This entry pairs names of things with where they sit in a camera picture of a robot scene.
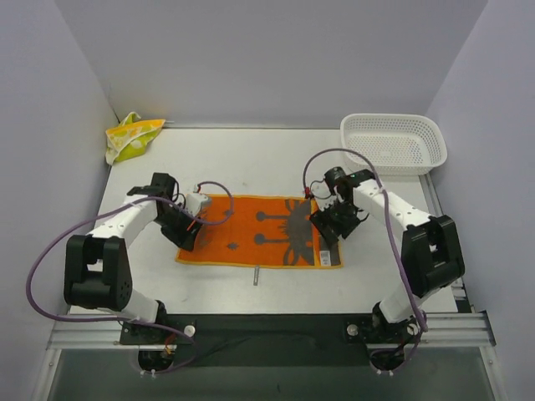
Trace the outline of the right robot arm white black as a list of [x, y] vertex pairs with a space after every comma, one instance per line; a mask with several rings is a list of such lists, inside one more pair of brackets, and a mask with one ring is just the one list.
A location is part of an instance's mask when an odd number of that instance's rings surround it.
[[370, 322], [374, 338], [391, 341], [399, 335], [400, 324], [411, 319], [425, 331], [423, 302], [465, 273], [455, 222], [417, 209], [386, 190], [370, 170], [347, 174], [334, 167], [324, 174], [324, 183], [328, 203], [310, 220], [328, 246], [349, 237], [363, 222], [360, 213], [383, 223], [387, 231], [401, 284], [374, 306]]

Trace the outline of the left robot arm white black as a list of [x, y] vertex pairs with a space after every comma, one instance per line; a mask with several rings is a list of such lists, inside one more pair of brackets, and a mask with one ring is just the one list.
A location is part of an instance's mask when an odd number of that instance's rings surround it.
[[191, 251], [202, 224], [200, 214], [211, 204], [208, 195], [186, 195], [174, 202], [176, 180], [154, 173], [149, 185], [131, 188], [124, 208], [88, 234], [71, 236], [66, 243], [64, 300], [70, 306], [114, 313], [140, 321], [139, 334], [151, 344], [169, 333], [162, 302], [134, 289], [128, 249], [152, 222], [179, 248]]

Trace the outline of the orange grey towel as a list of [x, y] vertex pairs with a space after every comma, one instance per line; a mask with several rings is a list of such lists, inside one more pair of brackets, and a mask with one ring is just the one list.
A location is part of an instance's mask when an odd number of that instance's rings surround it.
[[203, 226], [194, 249], [180, 249], [175, 261], [184, 265], [265, 267], [271, 269], [338, 269], [343, 263], [339, 245], [328, 246], [309, 217], [318, 210], [314, 200], [298, 197], [237, 195], [234, 212], [223, 195], [213, 195], [201, 217]]

